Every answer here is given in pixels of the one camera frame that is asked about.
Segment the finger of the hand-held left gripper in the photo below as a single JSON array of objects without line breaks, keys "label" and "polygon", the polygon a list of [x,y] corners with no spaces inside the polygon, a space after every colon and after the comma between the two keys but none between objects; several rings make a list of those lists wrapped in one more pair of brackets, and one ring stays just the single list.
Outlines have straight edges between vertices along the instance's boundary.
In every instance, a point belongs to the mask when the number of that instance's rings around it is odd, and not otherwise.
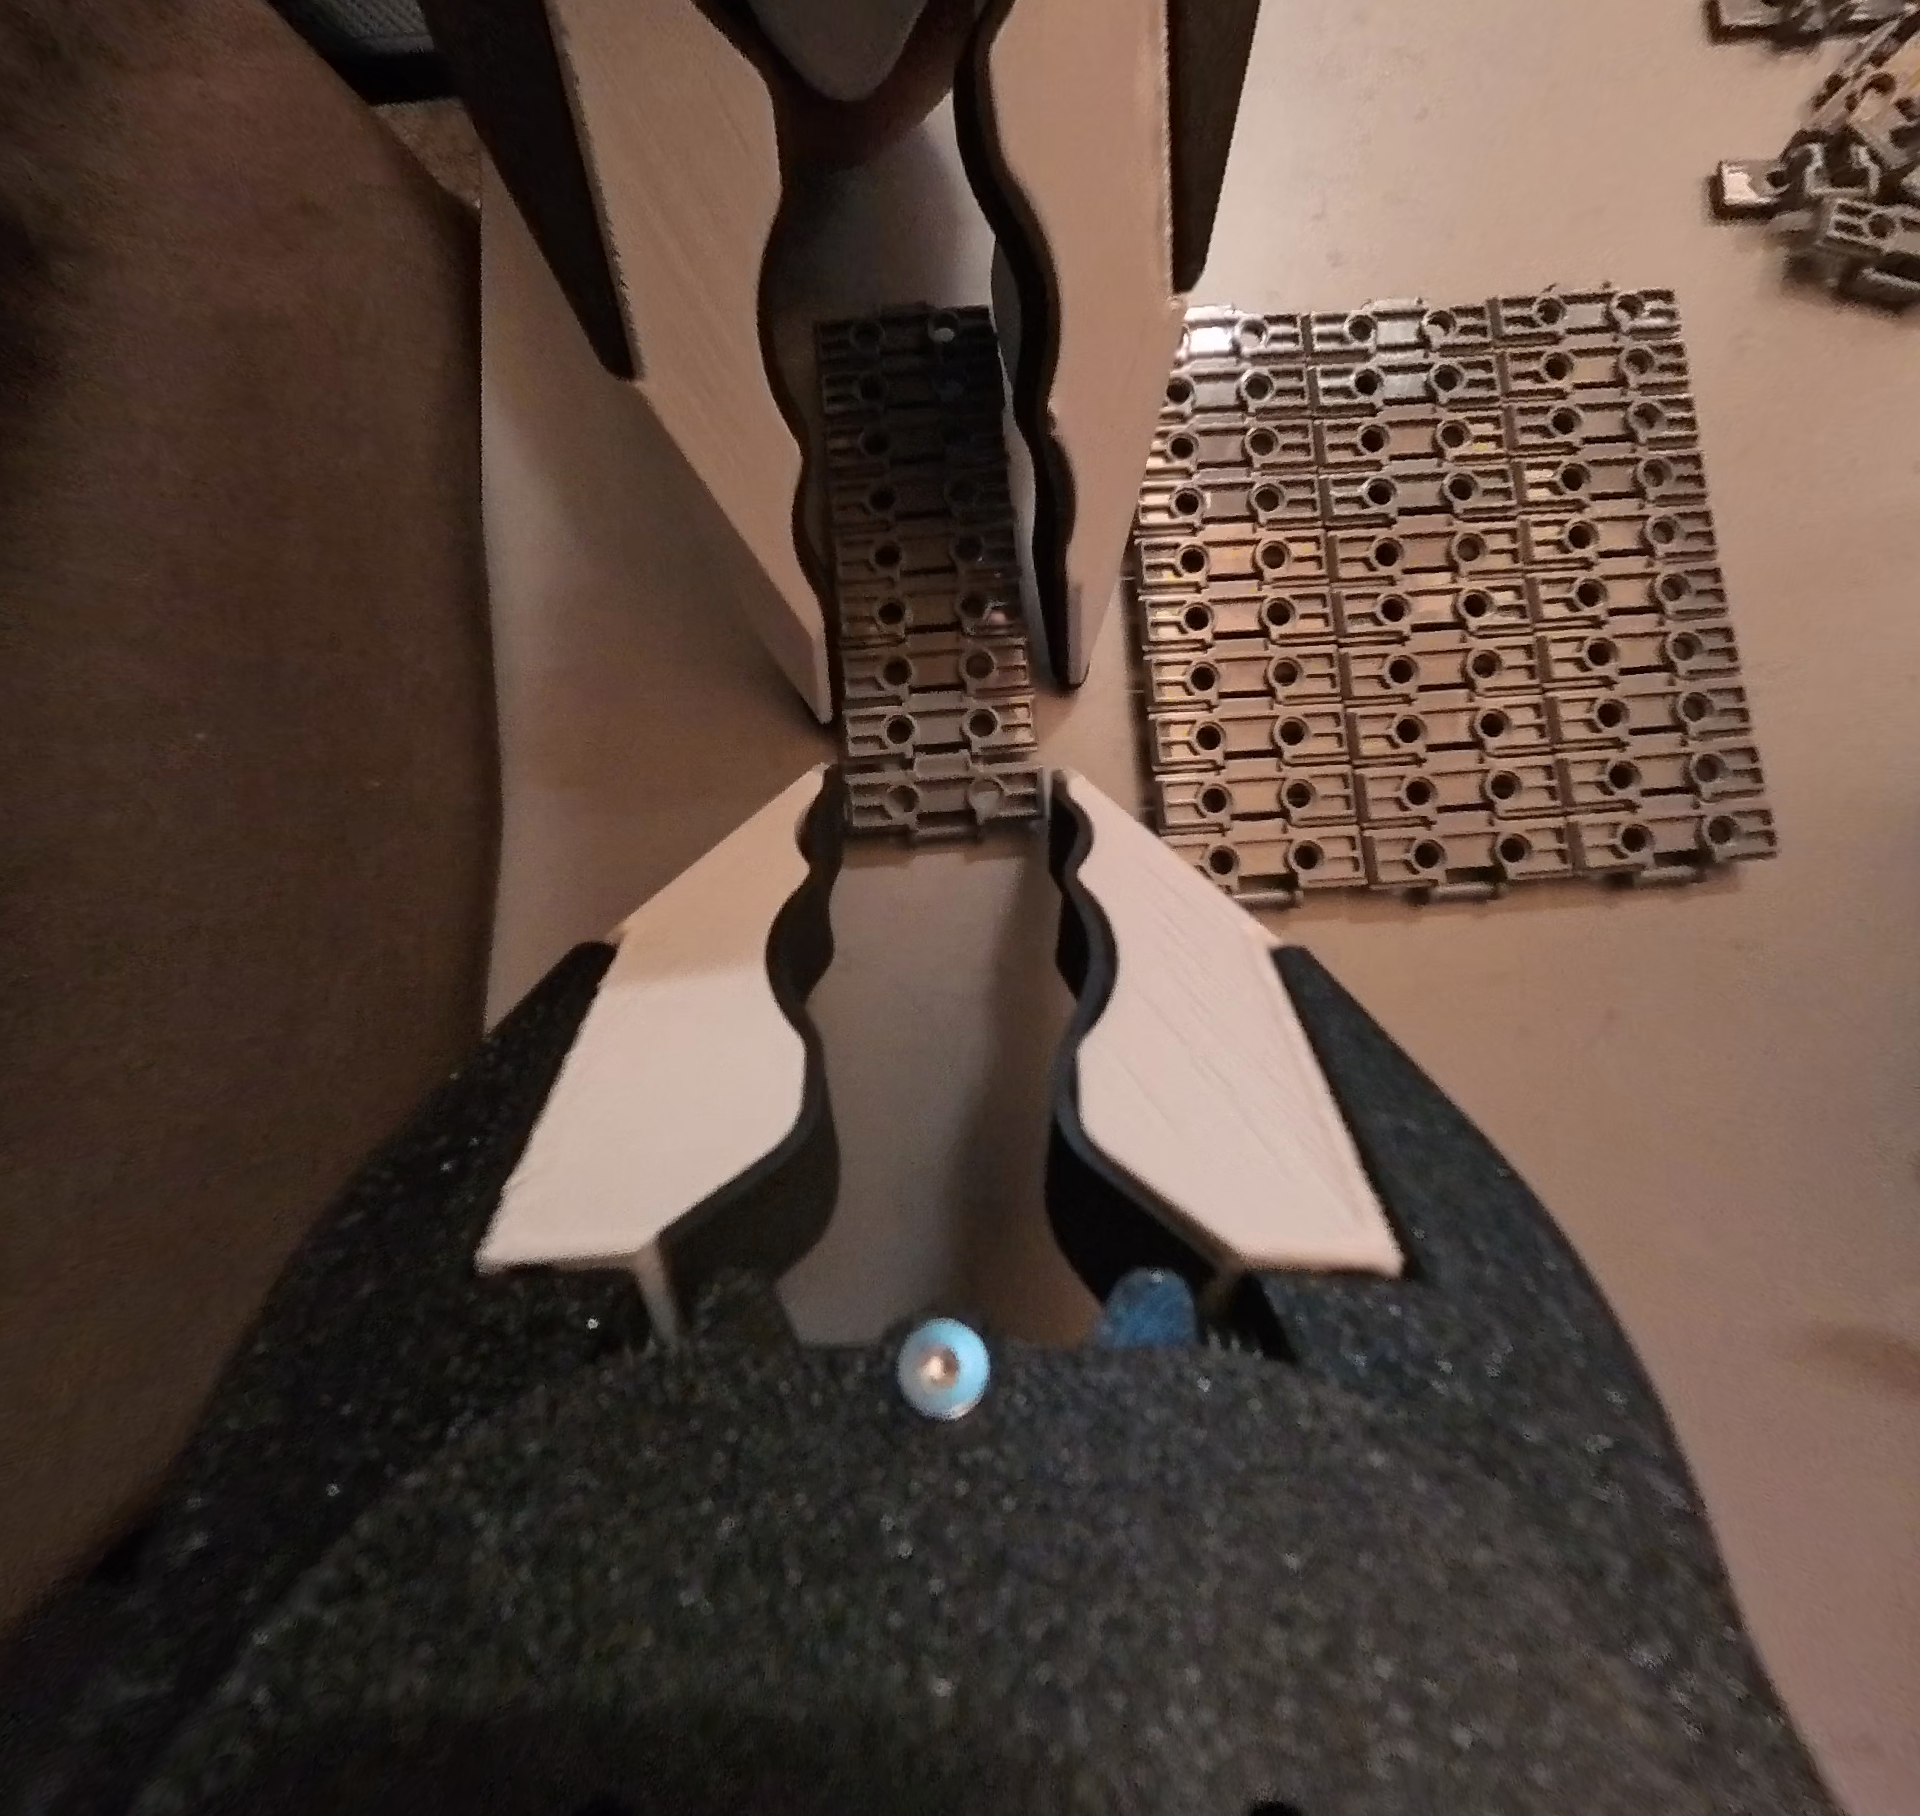
[{"label": "finger of the hand-held left gripper", "polygon": [[1113,604],[1181,336],[1166,0],[988,0],[956,79],[972,192],[1017,296],[1016,418],[1055,678]]},{"label": "finger of the hand-held left gripper", "polygon": [[715,548],[757,639],[829,723],[827,621],[800,553],[802,450],[761,321],[783,196],[769,90],[695,0],[543,4],[632,390],[713,503]]}]

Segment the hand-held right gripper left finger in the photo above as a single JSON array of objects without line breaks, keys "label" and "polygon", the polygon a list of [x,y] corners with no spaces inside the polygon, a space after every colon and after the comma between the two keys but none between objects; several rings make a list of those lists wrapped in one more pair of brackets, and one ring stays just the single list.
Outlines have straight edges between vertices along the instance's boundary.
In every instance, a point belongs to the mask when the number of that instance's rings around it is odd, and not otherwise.
[{"label": "hand-held right gripper left finger", "polygon": [[838,1144],[808,1004],[837,952],[845,782],[818,764],[612,932],[477,1271],[611,1271],[678,1340],[708,1284],[826,1234]]}]

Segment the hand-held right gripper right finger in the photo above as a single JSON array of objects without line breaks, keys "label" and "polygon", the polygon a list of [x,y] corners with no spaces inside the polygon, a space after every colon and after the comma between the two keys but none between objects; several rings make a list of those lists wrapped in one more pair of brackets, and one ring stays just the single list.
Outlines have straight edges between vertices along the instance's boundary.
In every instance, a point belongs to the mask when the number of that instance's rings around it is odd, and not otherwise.
[{"label": "hand-held right gripper right finger", "polygon": [[1270,932],[1084,773],[1049,791],[1071,997],[1045,1205],[1080,1284],[1200,1300],[1268,1275],[1402,1280],[1406,1255]]}]

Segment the dark grey plastic track link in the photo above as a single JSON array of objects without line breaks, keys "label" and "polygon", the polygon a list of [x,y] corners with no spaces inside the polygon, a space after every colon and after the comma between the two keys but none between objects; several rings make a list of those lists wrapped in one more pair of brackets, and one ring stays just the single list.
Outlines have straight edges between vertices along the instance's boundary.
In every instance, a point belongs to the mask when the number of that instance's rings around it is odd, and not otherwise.
[{"label": "dark grey plastic track link", "polygon": [[845,766],[848,830],[866,838],[949,844],[1039,820],[1049,779],[1039,766],[988,766],[937,753],[915,766]]}]

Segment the strip of joined track links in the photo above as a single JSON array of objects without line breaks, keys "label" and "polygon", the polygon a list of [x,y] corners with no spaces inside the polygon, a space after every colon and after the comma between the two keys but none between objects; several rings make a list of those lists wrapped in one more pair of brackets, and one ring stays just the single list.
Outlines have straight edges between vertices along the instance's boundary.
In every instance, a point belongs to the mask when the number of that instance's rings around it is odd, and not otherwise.
[{"label": "strip of joined track links", "polygon": [[813,366],[842,769],[1041,766],[990,310],[818,321]]}]

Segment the pile of track links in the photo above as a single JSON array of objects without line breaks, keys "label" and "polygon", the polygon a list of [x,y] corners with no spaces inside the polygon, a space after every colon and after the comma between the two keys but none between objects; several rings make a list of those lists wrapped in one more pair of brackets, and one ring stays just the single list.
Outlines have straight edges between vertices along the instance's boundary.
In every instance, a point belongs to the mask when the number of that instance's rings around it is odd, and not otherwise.
[{"label": "pile of track links", "polygon": [[1716,219],[1764,224],[1792,278],[1902,314],[1917,304],[1917,0],[1708,0],[1715,42],[1849,40],[1788,140],[1723,159]]}]

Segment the person's left hand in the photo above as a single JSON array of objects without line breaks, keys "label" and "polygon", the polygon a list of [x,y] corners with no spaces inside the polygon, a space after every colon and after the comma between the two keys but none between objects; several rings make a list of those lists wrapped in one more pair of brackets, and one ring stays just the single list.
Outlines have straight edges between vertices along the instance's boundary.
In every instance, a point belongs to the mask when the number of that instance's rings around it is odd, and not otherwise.
[{"label": "person's left hand", "polygon": [[874,161],[949,99],[972,34],[970,18],[926,18],[894,68],[857,101],[809,82],[781,82],[781,146],[789,172],[842,172]]}]

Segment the mat of joined track links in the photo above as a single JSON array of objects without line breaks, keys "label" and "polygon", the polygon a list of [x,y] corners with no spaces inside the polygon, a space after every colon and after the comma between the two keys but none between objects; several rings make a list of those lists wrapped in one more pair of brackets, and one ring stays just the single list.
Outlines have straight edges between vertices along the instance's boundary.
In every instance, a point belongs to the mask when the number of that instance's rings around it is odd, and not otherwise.
[{"label": "mat of joined track links", "polygon": [[1670,289],[1190,309],[1127,585],[1152,822],[1247,906],[1777,855]]}]

